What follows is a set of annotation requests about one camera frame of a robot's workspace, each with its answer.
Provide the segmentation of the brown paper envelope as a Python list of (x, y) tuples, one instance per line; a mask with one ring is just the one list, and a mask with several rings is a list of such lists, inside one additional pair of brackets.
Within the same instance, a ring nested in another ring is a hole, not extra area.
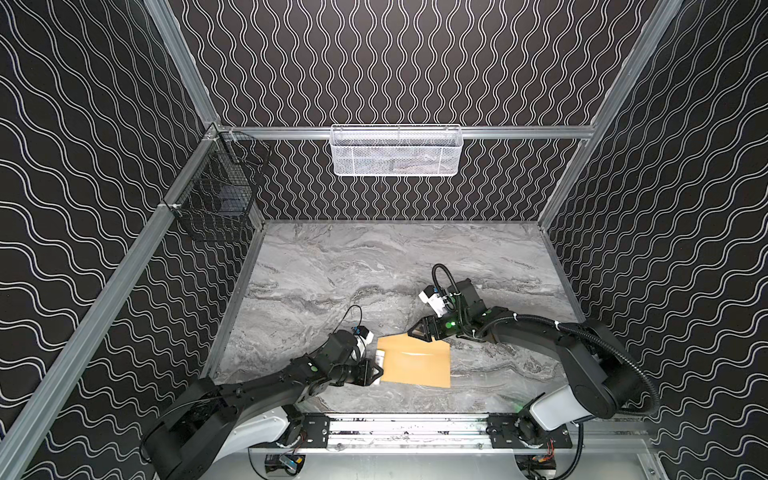
[(437, 388), (451, 387), (451, 350), (445, 341), (423, 342), (407, 334), (380, 337), (385, 352), (381, 381)]

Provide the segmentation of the white glue stick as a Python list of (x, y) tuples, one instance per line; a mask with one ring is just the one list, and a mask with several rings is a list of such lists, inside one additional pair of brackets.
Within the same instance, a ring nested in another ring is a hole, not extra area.
[(382, 350), (376, 350), (375, 353), (375, 364), (376, 364), (376, 379), (374, 380), (374, 385), (379, 385), (381, 382), (381, 377), (383, 376), (384, 370), (383, 370), (383, 364), (385, 359), (385, 352)]

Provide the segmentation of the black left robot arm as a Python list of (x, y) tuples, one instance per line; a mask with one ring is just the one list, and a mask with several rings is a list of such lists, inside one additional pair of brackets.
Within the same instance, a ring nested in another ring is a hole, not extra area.
[(365, 354), (373, 338), (365, 326), (338, 330), (275, 373), (240, 383), (193, 381), (143, 434), (141, 458), (161, 479), (199, 479), (242, 448), (235, 439), (242, 425), (252, 422), (259, 430), (251, 444), (283, 439), (296, 404), (329, 387), (367, 387), (383, 375)]

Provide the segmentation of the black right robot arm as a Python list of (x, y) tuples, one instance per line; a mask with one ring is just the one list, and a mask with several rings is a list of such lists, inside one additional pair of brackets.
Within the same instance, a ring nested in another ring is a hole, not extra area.
[(488, 307), (466, 279), (446, 289), (420, 293), (433, 313), (407, 335), (424, 342), (455, 337), (476, 343), (521, 347), (557, 360), (566, 384), (544, 392), (516, 415), (512, 431), (525, 445), (539, 446), (569, 422), (631, 415), (627, 402), (651, 394), (653, 385), (613, 334), (595, 322), (559, 322), (501, 306)]

